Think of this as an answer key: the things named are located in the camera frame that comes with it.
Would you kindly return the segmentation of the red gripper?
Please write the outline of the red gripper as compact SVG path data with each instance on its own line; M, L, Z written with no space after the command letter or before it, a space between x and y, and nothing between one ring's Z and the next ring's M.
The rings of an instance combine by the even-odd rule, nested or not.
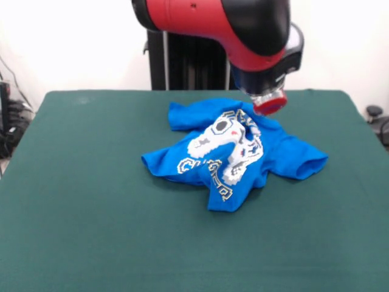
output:
M287 96L283 89L263 96L252 96L253 111L259 116L268 116L276 113L287 104Z

